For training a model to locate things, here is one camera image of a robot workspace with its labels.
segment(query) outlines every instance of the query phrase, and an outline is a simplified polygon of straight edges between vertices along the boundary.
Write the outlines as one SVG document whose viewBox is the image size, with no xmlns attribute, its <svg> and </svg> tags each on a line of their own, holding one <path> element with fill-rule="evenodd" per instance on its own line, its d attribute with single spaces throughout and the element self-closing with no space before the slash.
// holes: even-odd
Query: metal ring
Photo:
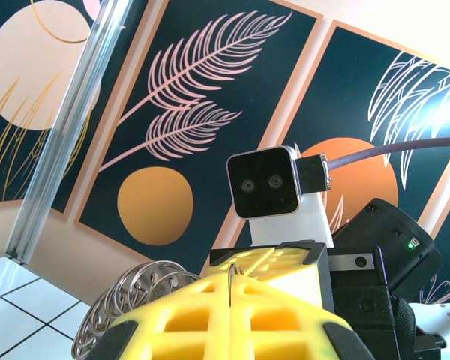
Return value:
<svg viewBox="0 0 450 360">
<path fill-rule="evenodd" d="M 187 280 L 171 282 L 177 276 L 185 276 Z M 166 279 L 169 279 L 169 286 L 164 287 Z M 129 268 L 88 309 L 73 339 L 72 357 L 83 360 L 117 317 L 198 279 L 177 262 L 167 260 Z"/>
</svg>

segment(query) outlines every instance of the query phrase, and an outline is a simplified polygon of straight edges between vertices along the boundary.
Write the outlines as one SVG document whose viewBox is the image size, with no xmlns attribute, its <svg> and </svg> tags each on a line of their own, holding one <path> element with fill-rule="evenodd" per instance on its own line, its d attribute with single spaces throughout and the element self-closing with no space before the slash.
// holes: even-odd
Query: tile grout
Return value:
<svg viewBox="0 0 450 360">
<path fill-rule="evenodd" d="M 34 279 L 34 280 L 31 280 L 31 281 L 29 281 L 28 283 L 24 283 L 23 285 L 20 285 L 20 286 L 18 286 L 16 289 L 13 289 L 13 290 L 10 290 L 10 291 L 7 291 L 7 292 L 4 292 L 3 294 L 1 294 L 0 296 L 1 297 L 3 297 L 3 296 L 7 296 L 7 295 L 9 295 L 9 294 L 11 294 L 11 293 L 13 293 L 14 291 L 17 291 L 17 290 L 20 290 L 20 289 L 23 289 L 24 287 L 26 287 L 27 285 L 30 285 L 30 284 L 32 284 L 32 283 L 34 283 L 34 282 L 36 282 L 36 281 L 39 281 L 41 279 L 41 277 L 37 277 L 36 279 Z"/>
<path fill-rule="evenodd" d="M 68 307 L 67 309 L 63 310 L 60 314 L 58 314 L 57 316 L 54 316 L 50 321 L 47 322 L 47 321 L 44 321 L 44 320 L 40 319 L 38 316 L 35 316 L 34 314 L 28 312 L 27 310 L 22 309 L 19 305 L 15 304 L 15 303 L 13 303 L 12 301 L 10 301 L 10 300 L 8 300 L 8 299 L 5 298 L 5 296 L 7 296 L 7 295 L 9 295 L 9 294 L 11 294 L 11 293 L 13 293 L 13 292 L 15 292 L 15 291 L 17 291 L 17 290 L 23 289 L 24 287 L 27 287 L 29 284 L 32 284 L 32 283 L 34 283 L 34 282 L 39 281 L 40 279 L 42 279 L 42 277 L 39 277 L 38 275 L 34 274 L 33 272 L 31 272 L 31 273 L 32 273 L 33 275 L 37 276 L 37 278 L 34 279 L 34 280 L 31 280 L 31 281 L 29 281 L 28 283 L 25 283 L 25 284 L 23 284 L 23 285 L 21 285 L 21 286 L 18 286 L 17 288 L 15 288 L 15 289 L 13 289 L 13 290 L 11 290 L 11 291 L 4 292 L 3 294 L 0 295 L 0 299 L 2 299 L 3 301 L 7 302 L 7 303 L 10 304 L 10 305 L 12 305 L 13 307 L 17 308 L 18 310 L 22 311 L 23 313 L 29 315 L 29 316 L 32 317 L 33 319 L 35 319 L 35 320 L 37 320 L 38 322 L 40 322 L 42 325 L 40 326 L 40 328 L 38 328 L 37 330 L 33 331 L 31 334 L 29 334 L 28 336 L 26 336 L 25 338 L 23 338 L 21 341 L 19 341 L 18 343 L 16 343 L 15 345 L 13 345 L 13 346 L 11 346 L 9 349 L 7 349 L 5 352 L 3 352 L 3 353 L 0 355 L 0 358 L 1 358 L 2 356 L 6 355 L 7 353 L 9 353 L 11 350 L 13 350 L 13 349 L 15 349 L 16 347 L 18 347 L 20 344 L 23 344 L 25 341 L 27 341 L 27 340 L 28 340 L 29 338 L 31 338 L 33 335 L 37 334 L 39 331 L 41 331 L 42 329 L 45 329 L 46 327 L 48 327 L 49 329 L 52 329 L 52 330 L 55 331 L 55 332 L 58 332 L 60 335 L 66 337 L 67 339 L 69 339 L 69 340 L 71 340 L 71 341 L 74 340 L 72 337 L 68 336 L 67 334 L 65 334 L 64 332 L 58 330 L 56 327 L 54 327 L 54 326 L 52 326 L 52 325 L 50 325 L 50 324 L 51 324 L 53 321 L 55 321 L 55 320 L 57 320 L 58 318 L 60 318 L 60 317 L 62 317 L 63 315 L 65 315 L 65 314 L 66 314 L 68 311 L 70 311 L 72 308 L 76 307 L 80 302 L 82 302 L 82 301 L 80 301 L 79 299 L 76 299 L 76 302 L 75 302 L 74 304 L 72 304 L 70 307 Z"/>
<path fill-rule="evenodd" d="M 22 340 L 20 340 L 18 343 L 16 343 L 15 345 L 13 345 L 12 347 L 10 347 L 9 349 L 7 349 L 5 352 L 3 352 L 0 355 L 0 358 L 7 355 L 10 351 L 12 351 L 13 349 L 15 349 L 16 347 L 18 347 L 20 344 L 25 343 L 29 338 L 31 338 L 33 335 L 37 334 L 40 330 L 44 329 L 47 327 L 47 324 L 44 324 L 43 326 L 41 326 L 40 328 L 38 328 L 37 330 L 33 331 L 31 334 L 25 336 Z"/>
</svg>

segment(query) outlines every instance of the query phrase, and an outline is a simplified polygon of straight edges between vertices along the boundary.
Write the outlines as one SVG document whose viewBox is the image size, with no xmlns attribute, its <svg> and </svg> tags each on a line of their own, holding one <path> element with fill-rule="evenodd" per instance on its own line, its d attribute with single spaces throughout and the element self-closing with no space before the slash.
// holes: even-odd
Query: white tile floor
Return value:
<svg viewBox="0 0 450 360">
<path fill-rule="evenodd" d="M 72 360 L 71 344 L 89 306 L 0 257 L 0 359 Z"/>
</svg>

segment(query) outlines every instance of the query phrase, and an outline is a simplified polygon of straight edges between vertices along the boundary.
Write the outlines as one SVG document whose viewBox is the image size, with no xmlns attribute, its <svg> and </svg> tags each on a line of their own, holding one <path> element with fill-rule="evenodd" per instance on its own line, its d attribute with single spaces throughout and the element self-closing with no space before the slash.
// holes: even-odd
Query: camera lens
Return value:
<svg viewBox="0 0 450 360">
<path fill-rule="evenodd" d="M 284 184 L 284 180 L 279 175 L 273 175 L 270 180 L 268 180 L 270 186 L 274 189 L 278 189 Z"/>
<path fill-rule="evenodd" d="M 251 193 L 254 190 L 254 188 L 255 188 L 255 184 L 251 180 L 245 180 L 241 183 L 241 189 L 245 193 Z"/>
</svg>

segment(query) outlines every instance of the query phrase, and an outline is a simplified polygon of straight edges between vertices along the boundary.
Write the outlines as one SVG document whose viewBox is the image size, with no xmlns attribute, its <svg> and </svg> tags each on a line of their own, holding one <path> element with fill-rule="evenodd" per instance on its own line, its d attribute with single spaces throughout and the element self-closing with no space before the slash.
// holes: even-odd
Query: orange circle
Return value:
<svg viewBox="0 0 450 360">
<path fill-rule="evenodd" d="M 118 191 L 121 222 L 138 242 L 168 245 L 183 235 L 194 210 L 186 178 L 166 167 L 131 173 Z"/>
<path fill-rule="evenodd" d="M 330 161 L 373 147 L 360 139 L 338 137 L 312 146 L 301 156 L 325 154 Z M 326 194 L 326 213 L 333 226 L 332 231 L 351 220 L 376 197 L 398 205 L 397 179 L 392 165 L 385 166 L 383 156 L 334 169 L 330 176 L 331 190 Z"/>
</svg>

